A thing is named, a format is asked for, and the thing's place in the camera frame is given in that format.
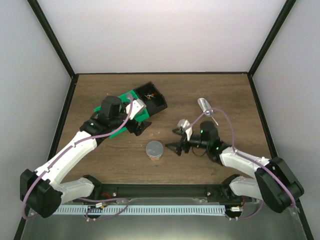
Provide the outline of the green bin with lollipop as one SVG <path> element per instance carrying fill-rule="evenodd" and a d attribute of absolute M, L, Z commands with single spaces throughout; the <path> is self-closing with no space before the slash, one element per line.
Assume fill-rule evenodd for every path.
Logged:
<path fill-rule="evenodd" d="M 140 101 L 142 101 L 142 98 L 134 91 L 134 90 L 130 90 L 129 92 L 126 92 L 122 95 L 119 95 L 118 97 L 121 99 L 121 101 L 123 103 L 130 103 L 130 100 L 127 98 L 127 95 L 131 94 L 134 100 L 138 100 L 140 99 Z M 139 112 L 137 112 L 136 110 L 138 109 L 138 107 L 136 106 L 136 104 L 133 104 L 133 112 L 135 113 L 134 119 L 137 122 L 143 122 L 145 120 L 147 120 L 150 116 L 149 113 L 147 111 L 147 107 L 145 107 L 144 109 L 141 109 Z"/>

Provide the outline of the round grey lid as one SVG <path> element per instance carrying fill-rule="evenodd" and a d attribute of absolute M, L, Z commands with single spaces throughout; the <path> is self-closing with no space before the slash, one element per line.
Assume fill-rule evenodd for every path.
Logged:
<path fill-rule="evenodd" d="M 162 155 L 164 152 L 164 146 L 161 142 L 153 140 L 146 145 L 145 151 L 147 155 Z"/>

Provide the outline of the clear plastic cup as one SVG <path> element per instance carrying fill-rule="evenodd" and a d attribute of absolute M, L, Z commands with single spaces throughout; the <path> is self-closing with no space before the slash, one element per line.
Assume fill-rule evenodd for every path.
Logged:
<path fill-rule="evenodd" d="M 159 155 L 147 154 L 147 156 L 148 156 L 153 162 L 155 162 L 155 161 L 158 161 L 158 160 L 161 158 L 162 154 L 159 154 Z"/>

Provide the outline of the metal scoop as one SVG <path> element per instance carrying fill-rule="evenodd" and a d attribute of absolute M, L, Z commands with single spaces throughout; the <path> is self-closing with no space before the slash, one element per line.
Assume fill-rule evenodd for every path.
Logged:
<path fill-rule="evenodd" d="M 214 111 L 209 102 L 205 98 L 201 97 L 197 99 L 197 103 L 200 106 L 204 115 L 206 117 L 211 117 L 213 122 L 218 126 L 219 124 L 217 120 L 214 118 Z"/>

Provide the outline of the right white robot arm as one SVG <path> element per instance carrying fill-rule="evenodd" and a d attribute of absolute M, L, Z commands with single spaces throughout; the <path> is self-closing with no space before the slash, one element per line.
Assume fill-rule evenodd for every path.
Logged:
<path fill-rule="evenodd" d="M 246 177 L 235 174 L 223 182 L 222 195 L 229 202 L 239 196 L 262 200 L 274 212 L 282 213 L 292 206 L 305 193 L 286 162 L 280 157 L 272 159 L 257 157 L 233 149 L 220 139 L 218 129 L 211 121 L 200 124 L 200 133 L 195 134 L 183 119 L 173 133 L 180 141 L 165 144 L 165 147 L 178 156 L 194 148 L 204 149 L 208 158 L 221 166 L 236 169 Z"/>

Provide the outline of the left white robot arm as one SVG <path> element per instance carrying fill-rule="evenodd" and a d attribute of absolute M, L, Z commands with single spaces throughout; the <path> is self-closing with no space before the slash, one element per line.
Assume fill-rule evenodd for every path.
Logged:
<path fill-rule="evenodd" d="M 60 205 L 76 199 L 99 203 L 102 184 L 96 178 L 85 175 L 78 180 L 62 183 L 65 176 L 88 153 L 96 149 L 106 138 L 123 128 L 140 135 L 150 122 L 138 122 L 135 116 L 146 109 L 139 98 L 127 94 L 127 102 L 117 96 L 107 96 L 100 109 L 80 127 L 73 139 L 44 165 L 20 175 L 20 199 L 22 217 L 28 220 L 26 208 L 43 218 L 51 216 Z"/>

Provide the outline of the green bin with star candies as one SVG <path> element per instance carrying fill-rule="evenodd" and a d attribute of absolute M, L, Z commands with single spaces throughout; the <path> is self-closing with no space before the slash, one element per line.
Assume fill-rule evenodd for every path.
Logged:
<path fill-rule="evenodd" d="M 92 127 L 95 129 L 92 136 L 100 136 L 99 139 L 114 138 L 115 136 L 125 132 L 127 124 L 127 113 L 120 106 L 116 107 L 116 112 L 107 112 L 104 114 L 101 110 L 102 106 L 96 107 L 91 116 Z"/>

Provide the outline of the black plastic bin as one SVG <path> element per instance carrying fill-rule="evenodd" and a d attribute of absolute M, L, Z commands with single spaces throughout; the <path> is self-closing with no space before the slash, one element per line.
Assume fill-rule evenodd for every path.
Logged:
<path fill-rule="evenodd" d="M 165 97 L 151 81 L 136 87 L 133 91 L 145 103 L 146 111 L 150 117 L 168 107 Z"/>

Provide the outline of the grey metal front panel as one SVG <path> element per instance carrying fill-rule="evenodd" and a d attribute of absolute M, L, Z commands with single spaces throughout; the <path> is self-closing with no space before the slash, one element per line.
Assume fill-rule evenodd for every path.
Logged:
<path fill-rule="evenodd" d="M 15 240 L 306 240 L 300 215 L 264 206 L 245 220 L 224 216 L 117 216 L 87 222 L 81 215 L 35 218 Z"/>

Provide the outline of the black aluminium frame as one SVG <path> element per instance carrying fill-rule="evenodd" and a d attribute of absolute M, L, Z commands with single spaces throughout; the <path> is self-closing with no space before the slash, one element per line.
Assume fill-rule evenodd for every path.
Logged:
<path fill-rule="evenodd" d="M 269 31 L 266 40 L 264 41 L 257 57 L 255 58 L 252 66 L 247 72 L 249 85 L 253 94 L 255 105 L 258 111 L 258 115 L 262 124 L 263 132 L 266 137 L 267 145 L 270 154 L 273 158 L 278 157 L 265 114 L 254 84 L 253 75 L 260 66 L 262 60 L 267 54 L 270 46 L 284 24 L 286 18 L 295 5 L 294 0 L 287 0 L 279 15 L 277 16 L 271 30 Z M 41 24 L 45 34 L 50 40 L 54 50 L 57 52 L 62 64 L 66 68 L 69 76 L 71 77 L 70 86 L 67 92 L 67 96 L 62 108 L 62 112 L 59 118 L 58 126 L 53 138 L 53 143 L 49 152 L 48 158 L 51 159 L 55 156 L 58 143 L 61 139 L 63 127 L 67 119 L 67 114 L 70 109 L 71 101 L 76 89 L 79 75 L 72 69 L 69 60 L 67 59 L 53 29 L 51 28 L 40 4 L 36 0 L 28 1 L 31 9 Z M 120 190 L 127 198 L 169 198 L 169 197 L 181 197 L 191 198 L 195 196 L 201 196 L 207 199 L 205 193 L 205 187 L 209 184 L 134 184 L 129 186 L 128 184 L 116 184 L 115 190 Z M 51 216 L 58 206 L 62 203 L 62 191 L 56 190 L 49 184 L 48 180 L 40 178 L 35 171 L 29 169 L 25 170 L 20 176 L 20 199 L 23 201 L 22 213 L 24 214 L 27 209 L 32 209 L 42 217 Z"/>

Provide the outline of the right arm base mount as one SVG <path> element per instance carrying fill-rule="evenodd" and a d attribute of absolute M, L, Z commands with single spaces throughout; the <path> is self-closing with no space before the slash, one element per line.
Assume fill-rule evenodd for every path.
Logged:
<path fill-rule="evenodd" d="M 243 201 L 243 197 L 233 193 L 230 187 L 231 181 L 239 176 L 239 174 L 233 174 L 227 177 L 220 184 L 207 185 L 205 187 L 205 194 L 208 202 L 219 202 L 220 204 L 240 204 Z"/>

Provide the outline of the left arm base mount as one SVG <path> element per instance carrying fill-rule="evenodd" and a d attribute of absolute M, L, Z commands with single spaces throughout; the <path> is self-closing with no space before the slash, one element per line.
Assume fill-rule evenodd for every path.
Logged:
<path fill-rule="evenodd" d="M 102 184 L 99 187 L 95 187 L 93 192 L 87 197 L 81 197 L 73 200 L 74 202 L 85 202 L 85 203 L 98 203 L 102 200 L 113 199 L 117 196 L 112 188 L 108 185 Z"/>

